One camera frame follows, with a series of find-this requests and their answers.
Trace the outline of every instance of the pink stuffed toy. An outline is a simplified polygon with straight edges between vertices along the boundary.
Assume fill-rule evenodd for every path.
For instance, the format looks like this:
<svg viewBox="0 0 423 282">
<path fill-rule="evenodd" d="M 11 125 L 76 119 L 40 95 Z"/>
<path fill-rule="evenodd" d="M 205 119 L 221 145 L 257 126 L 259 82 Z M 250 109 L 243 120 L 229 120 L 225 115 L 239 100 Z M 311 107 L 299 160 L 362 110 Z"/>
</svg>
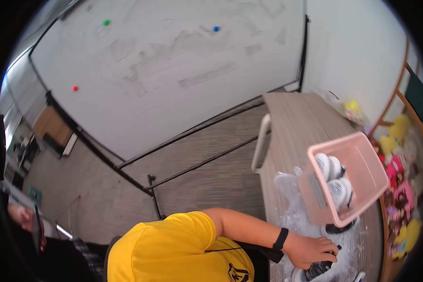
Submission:
<svg viewBox="0 0 423 282">
<path fill-rule="evenodd" d="M 403 183 L 398 186 L 393 197 L 400 206 L 404 205 L 404 211 L 409 221 L 411 218 L 411 211 L 414 208 L 414 190 L 407 180 L 403 181 Z"/>
<path fill-rule="evenodd" d="M 390 181 L 390 186 L 396 190 L 398 187 L 398 184 L 396 182 L 396 176 L 398 173 L 404 174 L 405 172 L 403 165 L 401 164 L 401 160 L 398 156 L 394 155 L 392 157 L 392 160 L 385 168 L 385 172 L 387 173 L 387 177 Z"/>
</svg>

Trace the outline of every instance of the logo on shirt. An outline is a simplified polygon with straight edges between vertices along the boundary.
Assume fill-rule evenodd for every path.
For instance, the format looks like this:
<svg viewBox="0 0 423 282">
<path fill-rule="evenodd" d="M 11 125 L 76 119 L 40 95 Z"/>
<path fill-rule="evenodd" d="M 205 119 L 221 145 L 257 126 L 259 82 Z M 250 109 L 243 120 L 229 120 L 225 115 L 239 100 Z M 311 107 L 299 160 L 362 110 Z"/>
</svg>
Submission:
<svg viewBox="0 0 423 282">
<path fill-rule="evenodd" d="M 229 263 L 229 278 L 232 282 L 247 282 L 249 280 L 249 272 L 244 269 L 234 268 L 233 264 Z"/>
</svg>

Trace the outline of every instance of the teal object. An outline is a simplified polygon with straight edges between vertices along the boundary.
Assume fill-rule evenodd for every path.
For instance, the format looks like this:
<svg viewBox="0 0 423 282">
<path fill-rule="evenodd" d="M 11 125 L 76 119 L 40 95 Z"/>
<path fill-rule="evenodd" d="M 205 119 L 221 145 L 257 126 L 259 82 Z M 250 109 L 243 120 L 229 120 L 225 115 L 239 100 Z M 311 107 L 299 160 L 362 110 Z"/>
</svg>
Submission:
<svg viewBox="0 0 423 282">
<path fill-rule="evenodd" d="M 28 190 L 28 196 L 37 206 L 41 206 L 42 193 L 38 189 L 30 185 L 30 190 Z"/>
<path fill-rule="evenodd" d="M 412 70 L 408 70 L 411 73 L 411 78 L 409 79 L 409 83 L 407 84 L 406 93 L 404 97 L 406 97 L 409 104 L 414 109 L 415 113 L 417 113 L 418 118 L 420 121 L 423 122 L 423 82 L 418 78 L 416 74 Z"/>
</svg>

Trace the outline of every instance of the black strap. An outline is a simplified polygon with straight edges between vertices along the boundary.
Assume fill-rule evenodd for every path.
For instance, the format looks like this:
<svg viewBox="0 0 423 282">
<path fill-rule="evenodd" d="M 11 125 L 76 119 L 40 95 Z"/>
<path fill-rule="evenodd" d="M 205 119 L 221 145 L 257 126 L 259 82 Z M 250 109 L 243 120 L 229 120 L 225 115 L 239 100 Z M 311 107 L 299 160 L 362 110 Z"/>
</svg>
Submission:
<svg viewBox="0 0 423 282">
<path fill-rule="evenodd" d="M 287 239 L 287 236 L 288 236 L 288 229 L 282 227 L 281 233 L 279 234 L 279 237 L 277 237 L 277 240 L 272 246 L 272 248 L 276 251 L 282 250 L 282 248 L 284 247 L 285 240 Z"/>
</svg>

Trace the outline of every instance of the hand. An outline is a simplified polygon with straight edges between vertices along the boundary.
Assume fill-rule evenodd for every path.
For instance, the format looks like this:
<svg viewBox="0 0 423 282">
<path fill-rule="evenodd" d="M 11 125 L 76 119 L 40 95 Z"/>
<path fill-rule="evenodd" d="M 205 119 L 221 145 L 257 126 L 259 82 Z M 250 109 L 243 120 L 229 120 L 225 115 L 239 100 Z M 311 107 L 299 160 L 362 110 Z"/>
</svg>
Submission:
<svg viewBox="0 0 423 282">
<path fill-rule="evenodd" d="M 8 204 L 8 213 L 12 220 L 17 223 L 23 230 L 31 232 L 33 211 L 29 208 L 17 204 Z M 41 222 L 41 251 L 44 250 L 47 240 L 44 237 L 44 224 Z"/>
<path fill-rule="evenodd" d="M 325 237 L 314 239 L 289 232 L 282 251 L 296 268 L 309 269 L 314 262 L 337 262 L 338 247 Z"/>
</svg>

